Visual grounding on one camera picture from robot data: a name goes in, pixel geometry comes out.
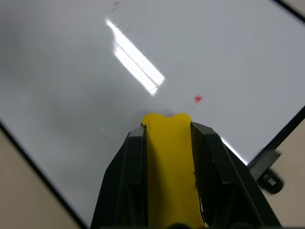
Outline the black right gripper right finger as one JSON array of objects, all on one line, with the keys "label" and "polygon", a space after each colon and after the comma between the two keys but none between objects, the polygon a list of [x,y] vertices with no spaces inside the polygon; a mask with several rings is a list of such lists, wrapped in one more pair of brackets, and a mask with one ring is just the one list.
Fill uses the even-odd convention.
[{"label": "black right gripper right finger", "polygon": [[210,127],[190,124],[195,186],[210,228],[279,228],[247,166]]}]

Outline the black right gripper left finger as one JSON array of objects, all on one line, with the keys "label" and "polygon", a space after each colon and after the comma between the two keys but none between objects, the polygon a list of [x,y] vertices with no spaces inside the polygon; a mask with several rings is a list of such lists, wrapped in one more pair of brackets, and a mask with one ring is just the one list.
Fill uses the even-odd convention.
[{"label": "black right gripper left finger", "polygon": [[147,225],[147,131],[141,125],[128,133],[104,173],[91,228]]}]

